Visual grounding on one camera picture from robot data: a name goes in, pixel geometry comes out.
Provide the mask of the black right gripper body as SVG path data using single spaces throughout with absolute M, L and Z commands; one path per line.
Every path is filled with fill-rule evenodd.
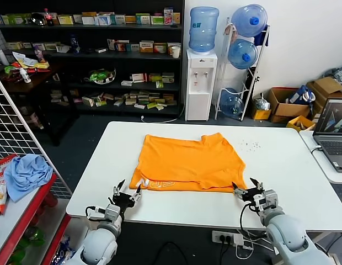
M 238 197 L 244 202 L 254 203 L 255 196 L 261 195 L 264 192 L 264 188 L 250 188 L 250 189 L 238 189 Z

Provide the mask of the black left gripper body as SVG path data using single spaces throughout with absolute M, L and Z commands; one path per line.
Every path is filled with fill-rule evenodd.
M 121 192 L 119 195 L 113 195 L 113 202 L 121 210 L 126 210 L 127 208 L 133 208 L 138 200 L 133 200 L 133 195 Z

